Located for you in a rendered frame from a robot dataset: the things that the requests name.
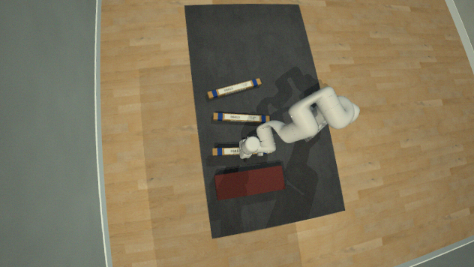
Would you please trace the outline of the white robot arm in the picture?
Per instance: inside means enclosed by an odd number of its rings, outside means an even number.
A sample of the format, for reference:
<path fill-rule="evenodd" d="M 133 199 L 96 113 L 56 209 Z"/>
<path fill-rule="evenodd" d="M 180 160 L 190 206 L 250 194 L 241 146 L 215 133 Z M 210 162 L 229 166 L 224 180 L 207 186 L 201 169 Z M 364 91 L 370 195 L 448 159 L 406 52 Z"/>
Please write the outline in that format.
<path fill-rule="evenodd" d="M 314 103 L 316 106 L 311 111 L 310 106 Z M 293 143 L 316 135 L 324 122 L 334 129 L 345 128 L 358 118 L 360 109 L 347 97 L 337 96 L 332 87 L 326 86 L 293 104 L 288 113 L 293 120 L 288 124 L 273 120 L 259 125 L 256 129 L 258 138 L 247 137 L 241 144 L 242 152 L 246 155 L 257 153 L 257 156 L 274 152 L 276 145 L 272 127 L 285 143 Z"/>

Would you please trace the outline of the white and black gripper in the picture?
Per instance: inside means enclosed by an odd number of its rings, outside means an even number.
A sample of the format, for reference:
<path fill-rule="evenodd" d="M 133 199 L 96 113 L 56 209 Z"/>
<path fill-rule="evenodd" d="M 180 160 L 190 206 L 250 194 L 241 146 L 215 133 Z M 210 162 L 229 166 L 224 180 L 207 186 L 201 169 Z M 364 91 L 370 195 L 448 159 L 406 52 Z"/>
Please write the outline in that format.
<path fill-rule="evenodd" d="M 252 154 L 245 154 L 242 152 L 241 150 L 241 145 L 242 143 L 245 141 L 246 139 L 244 137 L 242 137 L 242 140 L 239 142 L 239 151 L 240 151 L 240 158 L 241 159 L 244 159 L 244 162 L 247 161 L 247 158 L 249 158 Z"/>

